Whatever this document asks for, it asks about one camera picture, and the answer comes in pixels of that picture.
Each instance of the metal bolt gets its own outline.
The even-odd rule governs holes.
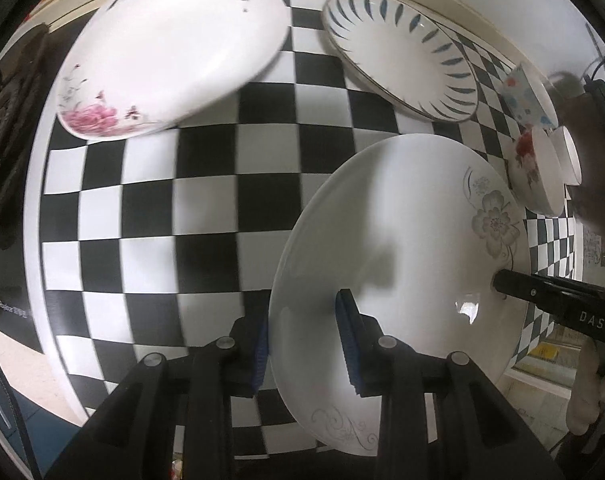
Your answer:
[[[383,335],[378,339],[378,345],[383,348],[394,348],[396,346],[396,338],[390,335]]]
[[[157,353],[148,354],[144,358],[145,366],[148,366],[150,368],[153,368],[154,366],[158,366],[160,363],[162,363],[162,354],[157,354]]]
[[[236,341],[234,341],[233,337],[229,337],[229,336],[223,336],[220,339],[218,339],[218,341],[216,341],[216,346],[218,348],[222,348],[223,350],[227,350],[228,348],[233,348],[233,346],[236,344]]]
[[[469,356],[465,352],[454,352],[452,361],[458,366],[465,366],[469,363]]]

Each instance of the oval plate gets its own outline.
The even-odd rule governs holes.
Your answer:
[[[57,113],[81,139],[162,130],[252,80],[289,30],[282,0],[123,0],[71,49]]]
[[[435,121],[459,123],[478,107],[463,53],[436,23],[397,0],[328,0],[324,27],[340,55],[378,93]]]
[[[467,352],[497,381],[527,304],[491,288],[502,268],[530,272],[521,209],[479,155],[411,134],[349,159],[313,197],[284,248],[269,305],[278,390],[295,419],[328,446],[375,455],[380,398],[349,383],[334,298],[416,351]]]

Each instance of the pink peony print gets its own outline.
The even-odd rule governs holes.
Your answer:
[[[62,113],[62,118],[74,130],[83,134],[106,134],[118,124],[118,111],[112,106],[89,105]]]

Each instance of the black and white checkered surface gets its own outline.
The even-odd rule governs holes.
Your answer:
[[[180,128],[92,144],[52,126],[39,224],[45,301],[87,413],[144,355],[184,356],[268,304],[301,210],[356,152],[432,132],[473,148],[507,179],[503,153],[519,135],[497,93],[508,63],[445,28],[471,62],[480,104],[465,123],[423,123],[345,76],[326,47],[326,0],[284,1],[292,27],[272,66]],[[532,270],[571,275],[574,222],[566,211],[558,219],[527,213]],[[551,327],[531,306],[513,362]],[[240,458],[319,446],[269,373],[256,399],[233,399],[233,425]]]

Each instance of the human hand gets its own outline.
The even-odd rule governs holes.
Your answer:
[[[598,375],[599,356],[592,338],[580,349],[576,380],[567,406],[567,428],[582,435],[596,422],[600,405],[605,404],[605,376]]]

